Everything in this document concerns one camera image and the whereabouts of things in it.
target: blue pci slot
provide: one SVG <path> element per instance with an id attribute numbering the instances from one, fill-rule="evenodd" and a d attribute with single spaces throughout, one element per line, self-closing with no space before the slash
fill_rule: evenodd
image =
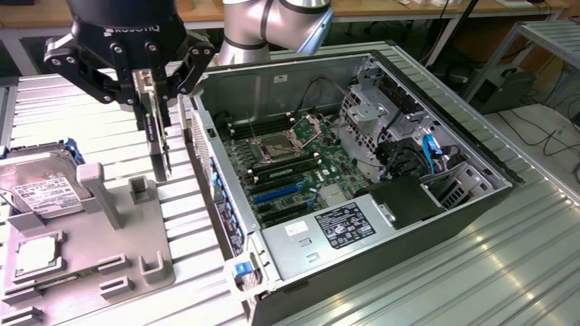
<path id="1" fill-rule="evenodd" d="M 296 192 L 300 192 L 302 185 L 304 185 L 304 182 L 298 182 L 297 184 L 294 184 L 289 187 L 281 188 L 281 189 L 278 189 L 278 190 L 276 190 L 265 195 L 256 196 L 253 198 L 253 204 L 261 204 L 262 202 L 268 202 L 268 201 L 270 201 L 276 198 L 280 198 L 285 195 L 294 194 Z"/>

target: hard drive label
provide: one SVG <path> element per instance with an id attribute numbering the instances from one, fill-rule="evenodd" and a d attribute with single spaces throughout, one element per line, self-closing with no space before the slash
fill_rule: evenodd
<path id="1" fill-rule="evenodd" d="M 80 205 L 80 198 L 64 177 L 17 185 L 12 189 L 37 214 Z"/>

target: motherboard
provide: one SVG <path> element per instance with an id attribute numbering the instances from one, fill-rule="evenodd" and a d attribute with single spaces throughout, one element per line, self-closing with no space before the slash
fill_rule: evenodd
<path id="1" fill-rule="evenodd" d="M 230 127 L 225 151 L 264 228 L 352 199 L 369 184 L 334 129 L 308 113 Z"/>

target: robotiq logo text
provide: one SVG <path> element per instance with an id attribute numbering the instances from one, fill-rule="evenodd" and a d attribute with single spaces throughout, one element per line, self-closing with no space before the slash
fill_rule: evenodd
<path id="1" fill-rule="evenodd" d="M 113 33 L 138 33 L 138 32 L 158 32 L 160 25 L 154 25 L 150 27 L 142 27 L 141 29 L 105 29 L 104 36 L 112 36 Z"/>

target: chip on motherboard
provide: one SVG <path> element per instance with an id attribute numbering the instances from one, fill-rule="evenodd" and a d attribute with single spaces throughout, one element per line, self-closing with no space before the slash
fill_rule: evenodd
<path id="1" fill-rule="evenodd" d="M 292 143 L 282 134 L 262 139 L 261 150 L 270 158 L 294 153 Z"/>
<path id="2" fill-rule="evenodd" d="M 328 206 L 334 206 L 348 200 L 337 183 L 320 188 L 318 193 Z"/>

